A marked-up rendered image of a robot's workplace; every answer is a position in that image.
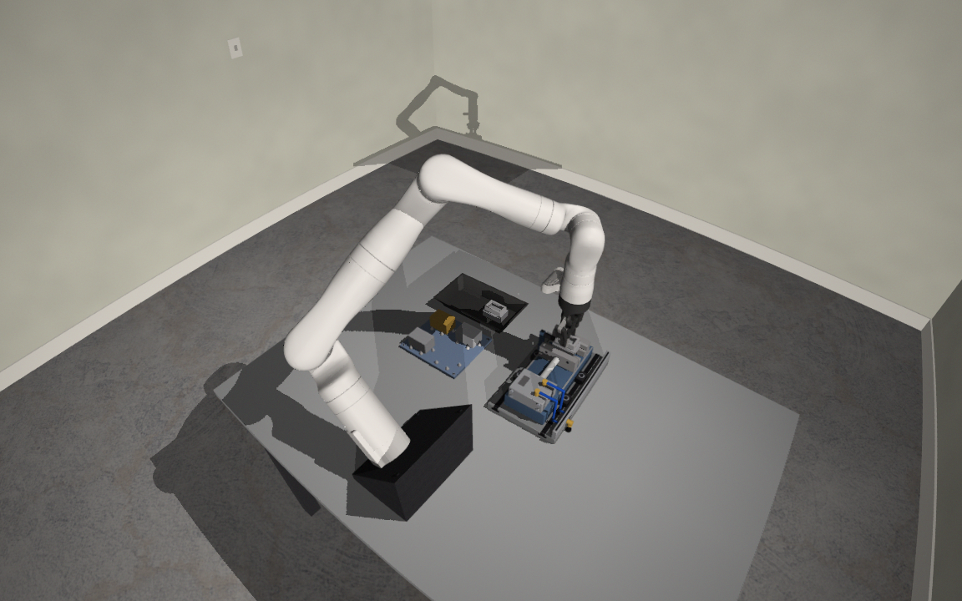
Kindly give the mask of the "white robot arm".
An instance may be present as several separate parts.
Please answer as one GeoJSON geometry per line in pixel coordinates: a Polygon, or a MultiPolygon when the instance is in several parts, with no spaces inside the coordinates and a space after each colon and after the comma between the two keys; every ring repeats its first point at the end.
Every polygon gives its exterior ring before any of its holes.
{"type": "Polygon", "coordinates": [[[425,160],[396,206],[362,237],[316,305],[284,339],[286,361],[311,373],[318,395],[375,467],[396,459],[411,438],[362,379],[337,338],[384,288],[425,225],[448,201],[491,210],[543,235],[570,233],[564,269],[551,271],[541,290],[545,294],[558,290],[566,303],[574,305],[589,303],[593,294],[596,264],[605,244],[602,222],[593,210],[505,184],[449,154],[425,160]]]}

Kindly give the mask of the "white rectangular part with pocket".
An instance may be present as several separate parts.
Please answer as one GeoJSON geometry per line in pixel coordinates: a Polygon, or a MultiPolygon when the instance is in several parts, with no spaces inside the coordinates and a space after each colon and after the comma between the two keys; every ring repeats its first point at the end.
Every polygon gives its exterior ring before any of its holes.
{"type": "Polygon", "coordinates": [[[560,340],[560,339],[556,338],[556,340],[553,341],[553,345],[551,345],[551,346],[557,347],[557,349],[559,349],[559,350],[561,350],[561,351],[566,351],[566,353],[568,353],[568,354],[571,355],[571,356],[575,356],[576,352],[578,351],[578,349],[580,348],[580,345],[581,345],[580,338],[574,337],[574,336],[571,335],[570,342],[572,343],[572,345],[571,345],[571,343],[569,342],[568,347],[559,346],[559,340],[560,340]],[[574,342],[575,342],[575,343],[574,343],[574,342]]]}
{"type": "Polygon", "coordinates": [[[508,312],[509,311],[505,310],[505,306],[496,303],[495,300],[491,300],[484,308],[484,316],[495,322],[498,322],[499,324],[503,322],[505,318],[507,318],[508,312]]]}

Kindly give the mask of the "yellow rectangular block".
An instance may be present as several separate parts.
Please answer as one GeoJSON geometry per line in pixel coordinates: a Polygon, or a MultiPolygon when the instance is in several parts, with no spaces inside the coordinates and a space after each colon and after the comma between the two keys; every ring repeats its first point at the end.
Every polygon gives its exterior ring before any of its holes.
{"type": "Polygon", "coordinates": [[[457,326],[457,323],[455,323],[454,316],[451,316],[449,313],[440,311],[438,309],[438,311],[435,311],[430,316],[430,326],[435,328],[435,330],[444,332],[444,334],[447,335],[455,326],[457,326]]]}

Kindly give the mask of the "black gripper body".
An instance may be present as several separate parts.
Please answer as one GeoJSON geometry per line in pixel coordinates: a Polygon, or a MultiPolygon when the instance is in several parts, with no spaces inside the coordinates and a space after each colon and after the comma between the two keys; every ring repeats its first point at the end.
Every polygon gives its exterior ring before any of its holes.
{"type": "Polygon", "coordinates": [[[589,303],[585,303],[583,305],[574,305],[571,303],[566,303],[564,298],[559,295],[558,303],[562,311],[564,311],[564,314],[561,316],[561,320],[563,321],[564,318],[566,318],[566,325],[571,326],[574,316],[577,315],[577,313],[584,313],[590,308],[590,301],[589,303]]]}

